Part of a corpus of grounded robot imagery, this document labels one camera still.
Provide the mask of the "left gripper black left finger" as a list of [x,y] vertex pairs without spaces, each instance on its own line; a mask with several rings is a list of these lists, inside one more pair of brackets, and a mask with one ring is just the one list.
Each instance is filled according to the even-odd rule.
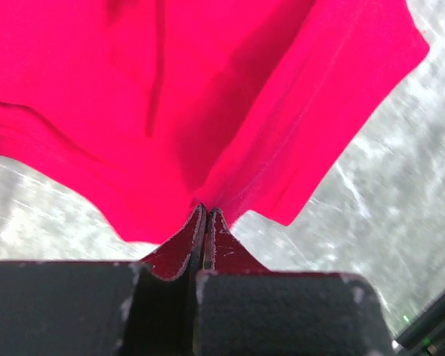
[[137,261],[0,261],[0,355],[189,355],[206,217]]

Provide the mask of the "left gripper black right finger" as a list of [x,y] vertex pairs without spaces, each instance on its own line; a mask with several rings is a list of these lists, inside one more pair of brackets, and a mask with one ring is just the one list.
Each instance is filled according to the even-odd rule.
[[360,275],[267,269],[208,218],[197,275],[198,355],[392,355],[380,301]]

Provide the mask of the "red t shirt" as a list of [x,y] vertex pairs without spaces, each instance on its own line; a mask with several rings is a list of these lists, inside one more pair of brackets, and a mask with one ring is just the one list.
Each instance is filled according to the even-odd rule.
[[404,1],[0,1],[0,156],[127,241],[288,225],[428,50]]

